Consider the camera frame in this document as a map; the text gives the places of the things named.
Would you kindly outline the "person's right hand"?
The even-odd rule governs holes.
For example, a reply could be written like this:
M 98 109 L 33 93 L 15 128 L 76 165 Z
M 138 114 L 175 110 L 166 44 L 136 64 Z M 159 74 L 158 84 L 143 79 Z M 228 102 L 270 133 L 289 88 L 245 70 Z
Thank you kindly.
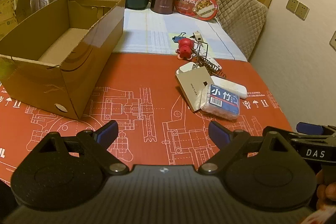
M 320 170 L 316 175 L 317 178 L 317 209 L 323 209 L 325 206 L 335 206 L 336 201 L 336 184 L 335 182 L 325 185 L 324 173 Z

